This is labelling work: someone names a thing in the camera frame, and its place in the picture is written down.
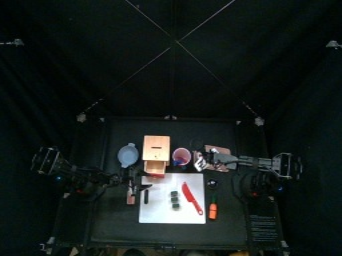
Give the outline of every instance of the black curtain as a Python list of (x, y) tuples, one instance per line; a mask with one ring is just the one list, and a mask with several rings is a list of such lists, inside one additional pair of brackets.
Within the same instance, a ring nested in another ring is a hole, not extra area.
[(332, 50), (266, 126), (272, 153), (292, 152), (305, 165), (301, 181), (289, 183), (281, 198), (294, 255), (342, 255), (341, 67), (342, 51)]
[(0, 255), (43, 255), (58, 207), (54, 180), (34, 173), (41, 146), (69, 154), (75, 117), (35, 70), (25, 48), (0, 51)]

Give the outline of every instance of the black backdrop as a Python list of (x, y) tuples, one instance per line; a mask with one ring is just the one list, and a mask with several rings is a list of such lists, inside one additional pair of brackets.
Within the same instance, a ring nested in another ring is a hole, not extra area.
[(2, 255), (39, 255), (58, 197), (31, 159), (69, 155), (102, 98), (91, 114), (261, 115), (272, 154), (306, 164), (281, 198), (294, 255), (341, 255), (341, 13), (324, 0), (2, 3), (0, 42), (26, 44), (0, 45)]

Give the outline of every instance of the red utility knife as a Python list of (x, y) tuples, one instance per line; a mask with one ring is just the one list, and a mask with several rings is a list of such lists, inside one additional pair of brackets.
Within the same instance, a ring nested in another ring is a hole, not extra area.
[(197, 201), (197, 199), (196, 199), (196, 197), (194, 197), (194, 195), (193, 195), (193, 193), (190, 191), (190, 188), (189, 188), (186, 182), (182, 184), (182, 191), (184, 191), (184, 194), (185, 194), (185, 196), (188, 198), (188, 201), (194, 204), (194, 206), (197, 208), (197, 211), (198, 211), (198, 214), (204, 215), (204, 210), (202, 210), (202, 208), (201, 208), (201, 206), (198, 204), (198, 201)]

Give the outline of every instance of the black tabletop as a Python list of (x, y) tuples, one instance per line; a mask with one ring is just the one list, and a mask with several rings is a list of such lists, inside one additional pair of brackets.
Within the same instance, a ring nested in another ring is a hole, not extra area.
[[(178, 147), (193, 150), (192, 141), (200, 139), (206, 145), (229, 148), (233, 155), (266, 156), (264, 133), (252, 122), (105, 118), (81, 124), (71, 161), (82, 166), (97, 165), (110, 173), (119, 172), (118, 152), (121, 148), (129, 143), (135, 143), (142, 157), (145, 135), (170, 136), (172, 152)], [(135, 166), (143, 169), (141, 157)], [(166, 171), (184, 172), (173, 164)], [(186, 171), (198, 173), (192, 164)], [(202, 173), (205, 184), (209, 179), (220, 182), (216, 190), (205, 186), (206, 211), (209, 211), (212, 196), (217, 194), (217, 220), (213, 221), (208, 217), (206, 224), (142, 224), (139, 223), (141, 195), (138, 193), (135, 205), (127, 205), (127, 187), (119, 185), (109, 188), (94, 203), (93, 216), (87, 219), (89, 237), (83, 241), (117, 246), (210, 249), (246, 247), (244, 204), (234, 196), (233, 189), (236, 171), (224, 173), (205, 170)], [(71, 240), (78, 240), (79, 236), (70, 235), (70, 237), (74, 237)]]

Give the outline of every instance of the orange object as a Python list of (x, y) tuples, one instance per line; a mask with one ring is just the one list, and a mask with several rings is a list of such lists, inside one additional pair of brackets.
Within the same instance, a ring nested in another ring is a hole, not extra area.
[(216, 219), (217, 219), (217, 216), (218, 216), (217, 197), (213, 196), (212, 204), (210, 204), (210, 207), (209, 207), (209, 218), (210, 218), (212, 220), (216, 220)]
[(143, 161), (145, 171), (164, 178), (170, 165), (170, 136), (145, 136)]

